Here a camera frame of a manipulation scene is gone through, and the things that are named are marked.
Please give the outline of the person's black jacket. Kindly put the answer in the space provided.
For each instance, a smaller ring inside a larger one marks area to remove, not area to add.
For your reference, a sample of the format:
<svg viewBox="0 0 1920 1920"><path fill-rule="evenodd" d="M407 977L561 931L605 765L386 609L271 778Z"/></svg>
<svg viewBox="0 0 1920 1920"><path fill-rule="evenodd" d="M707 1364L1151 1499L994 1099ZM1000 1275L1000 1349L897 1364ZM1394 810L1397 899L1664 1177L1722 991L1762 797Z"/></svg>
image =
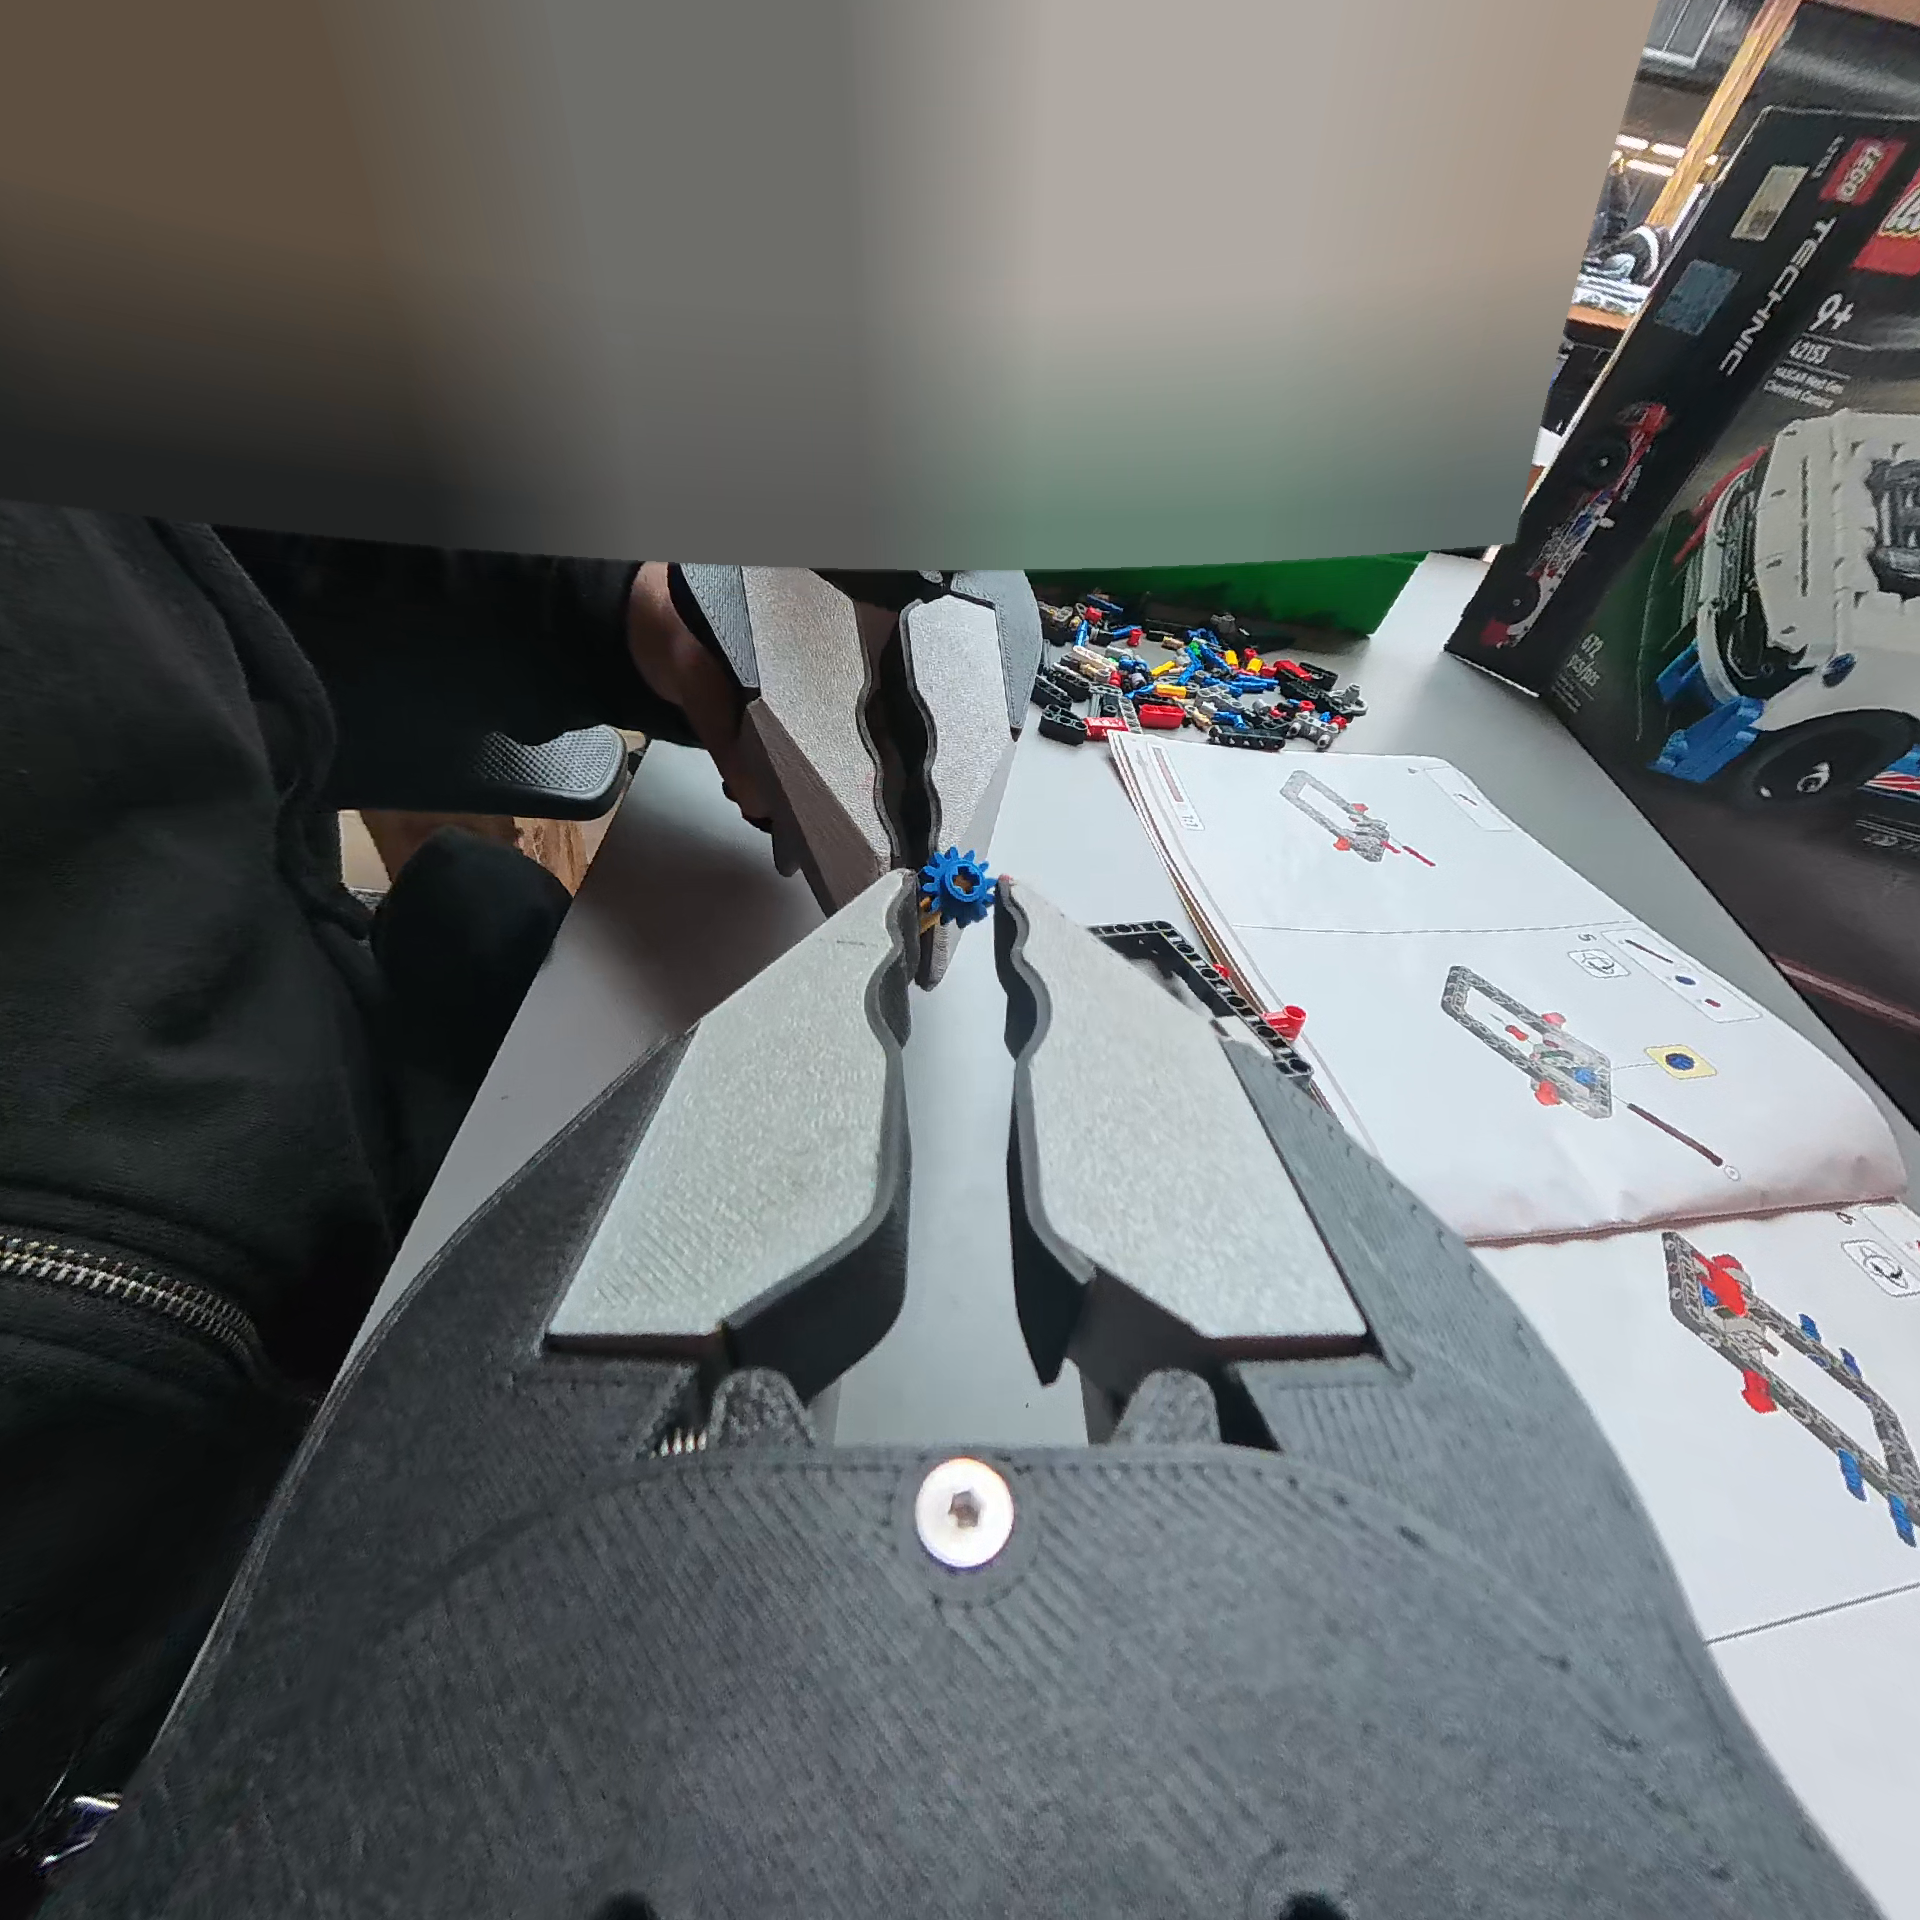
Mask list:
<svg viewBox="0 0 1920 1920"><path fill-rule="evenodd" d="M203 525L5 503L5 1912L165 1721L570 891L345 888L317 672Z"/></svg>

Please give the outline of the pile of loose lego pieces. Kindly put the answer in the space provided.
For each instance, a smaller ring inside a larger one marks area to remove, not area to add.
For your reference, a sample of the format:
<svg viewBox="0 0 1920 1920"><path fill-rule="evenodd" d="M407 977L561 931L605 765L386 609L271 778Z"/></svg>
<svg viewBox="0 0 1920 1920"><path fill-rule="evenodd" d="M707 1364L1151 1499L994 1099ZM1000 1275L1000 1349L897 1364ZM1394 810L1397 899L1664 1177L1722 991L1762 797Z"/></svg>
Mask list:
<svg viewBox="0 0 1920 1920"><path fill-rule="evenodd" d="M1359 683L1293 657L1259 655L1232 615L1205 626L1138 619L1092 595L1040 604L1032 705L1068 748L1131 735L1193 735L1242 752L1330 752L1364 719Z"/></svg>

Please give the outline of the green plastic bin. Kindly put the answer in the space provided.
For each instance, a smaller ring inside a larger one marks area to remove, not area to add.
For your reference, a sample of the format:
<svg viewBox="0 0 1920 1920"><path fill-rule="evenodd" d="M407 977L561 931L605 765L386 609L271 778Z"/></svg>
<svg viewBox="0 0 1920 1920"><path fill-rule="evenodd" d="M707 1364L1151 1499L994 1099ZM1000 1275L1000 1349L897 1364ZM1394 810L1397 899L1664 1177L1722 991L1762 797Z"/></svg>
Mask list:
<svg viewBox="0 0 1920 1920"><path fill-rule="evenodd" d="M1411 551L1191 567L1057 567L1033 570L1029 578L1052 607L1100 595L1140 621L1203 626L1215 615L1235 615L1248 632L1266 625L1369 635L1424 557L1424 551Z"/></svg>

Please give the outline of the black office chair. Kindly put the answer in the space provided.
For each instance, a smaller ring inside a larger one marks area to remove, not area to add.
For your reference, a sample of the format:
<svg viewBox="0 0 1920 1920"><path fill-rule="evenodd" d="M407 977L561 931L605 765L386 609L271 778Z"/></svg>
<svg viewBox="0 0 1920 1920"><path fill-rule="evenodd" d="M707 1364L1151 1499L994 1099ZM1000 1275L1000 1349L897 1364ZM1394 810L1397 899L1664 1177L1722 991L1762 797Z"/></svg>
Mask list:
<svg viewBox="0 0 1920 1920"><path fill-rule="evenodd" d="M402 810L585 823L633 778L613 727L522 740L473 727L383 727L345 737L322 789L329 810Z"/></svg>

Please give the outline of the black lego set box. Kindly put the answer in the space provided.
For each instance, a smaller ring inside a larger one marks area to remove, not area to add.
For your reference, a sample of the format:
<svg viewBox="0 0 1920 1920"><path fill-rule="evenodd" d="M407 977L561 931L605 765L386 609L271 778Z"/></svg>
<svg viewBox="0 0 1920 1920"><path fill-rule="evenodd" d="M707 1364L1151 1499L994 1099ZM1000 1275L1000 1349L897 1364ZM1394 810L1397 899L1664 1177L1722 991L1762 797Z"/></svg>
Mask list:
<svg viewBox="0 0 1920 1920"><path fill-rule="evenodd" d="M1917 1099L1915 5L1659 5L1657 81L1789 13L1447 652L1560 719Z"/></svg>

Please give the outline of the lego instruction booklet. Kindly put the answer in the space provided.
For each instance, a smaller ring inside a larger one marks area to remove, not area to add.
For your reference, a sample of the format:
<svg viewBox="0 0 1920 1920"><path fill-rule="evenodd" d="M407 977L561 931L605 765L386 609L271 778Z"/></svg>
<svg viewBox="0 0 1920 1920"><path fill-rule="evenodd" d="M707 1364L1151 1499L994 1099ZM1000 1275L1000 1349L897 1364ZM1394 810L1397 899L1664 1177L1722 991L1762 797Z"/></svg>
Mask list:
<svg viewBox="0 0 1920 1920"><path fill-rule="evenodd" d="M1428 757L1127 737L1205 947L1466 1240L1640 1489L1696 1629L1915 1915L1917 1267L1860 1085Z"/></svg>

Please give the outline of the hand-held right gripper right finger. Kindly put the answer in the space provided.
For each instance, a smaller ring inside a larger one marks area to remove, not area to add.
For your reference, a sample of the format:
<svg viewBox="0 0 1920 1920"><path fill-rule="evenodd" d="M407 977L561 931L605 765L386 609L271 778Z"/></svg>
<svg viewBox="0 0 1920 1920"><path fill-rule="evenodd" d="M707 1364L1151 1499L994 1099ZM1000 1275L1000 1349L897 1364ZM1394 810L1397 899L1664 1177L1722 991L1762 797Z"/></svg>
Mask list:
<svg viewBox="0 0 1920 1920"><path fill-rule="evenodd" d="M1369 1325L1259 1097L1308 1092L1120 961L1027 880L1000 880L994 963L1016 1065L1016 1308L1052 1384L1346 1360Z"/></svg>

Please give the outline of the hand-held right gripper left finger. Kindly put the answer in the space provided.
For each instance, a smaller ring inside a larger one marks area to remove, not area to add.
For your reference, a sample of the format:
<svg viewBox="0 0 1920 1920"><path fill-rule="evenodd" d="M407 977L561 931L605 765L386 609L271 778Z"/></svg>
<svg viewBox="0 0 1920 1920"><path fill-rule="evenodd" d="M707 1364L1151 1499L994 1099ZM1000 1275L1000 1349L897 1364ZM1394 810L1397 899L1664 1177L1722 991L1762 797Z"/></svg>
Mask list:
<svg viewBox="0 0 1920 1920"><path fill-rule="evenodd" d="M834 1391L906 1298L917 888L876 880L698 1021L546 1329Z"/></svg>

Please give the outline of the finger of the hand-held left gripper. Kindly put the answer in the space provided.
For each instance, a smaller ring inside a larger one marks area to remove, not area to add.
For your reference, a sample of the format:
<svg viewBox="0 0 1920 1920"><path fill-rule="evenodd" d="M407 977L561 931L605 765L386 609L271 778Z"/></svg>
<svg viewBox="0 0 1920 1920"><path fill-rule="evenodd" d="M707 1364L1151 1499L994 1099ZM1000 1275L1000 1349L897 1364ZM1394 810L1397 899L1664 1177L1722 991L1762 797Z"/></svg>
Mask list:
<svg viewBox="0 0 1920 1920"><path fill-rule="evenodd" d="M820 909L840 913L901 864L876 737L885 612L807 567L683 564L669 583L743 698L779 873L805 875Z"/></svg>
<svg viewBox="0 0 1920 1920"><path fill-rule="evenodd" d="M904 863L985 852L1040 672L1039 597L1019 570L973 570L899 618Z"/></svg>

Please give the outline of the person's left hand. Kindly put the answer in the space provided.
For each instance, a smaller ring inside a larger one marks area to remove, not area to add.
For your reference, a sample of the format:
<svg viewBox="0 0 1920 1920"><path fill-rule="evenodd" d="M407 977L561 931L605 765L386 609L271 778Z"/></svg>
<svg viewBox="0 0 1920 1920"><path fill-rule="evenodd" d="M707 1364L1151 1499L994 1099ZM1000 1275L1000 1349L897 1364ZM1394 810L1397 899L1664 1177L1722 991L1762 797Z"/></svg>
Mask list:
<svg viewBox="0 0 1920 1920"><path fill-rule="evenodd" d="M669 562L650 561L631 580L628 652L640 680L691 725L740 817L772 837L778 789L746 727L748 699L729 663L682 615Z"/></svg>

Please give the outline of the black lego frame assembly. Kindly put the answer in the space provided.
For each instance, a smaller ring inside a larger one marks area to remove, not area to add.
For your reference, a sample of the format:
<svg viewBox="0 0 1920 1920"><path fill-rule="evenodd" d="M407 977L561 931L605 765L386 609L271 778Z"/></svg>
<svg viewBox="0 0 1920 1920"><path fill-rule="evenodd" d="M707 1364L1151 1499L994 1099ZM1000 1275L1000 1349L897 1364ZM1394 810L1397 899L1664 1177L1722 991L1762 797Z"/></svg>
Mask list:
<svg viewBox="0 0 1920 1920"><path fill-rule="evenodd" d="M1203 1013L1223 1041L1247 1041L1288 1080L1311 1088L1312 1065L1268 1015L1261 1015L1231 981L1168 922L1096 924L1088 936L1120 961L1152 971L1175 1000Z"/></svg>

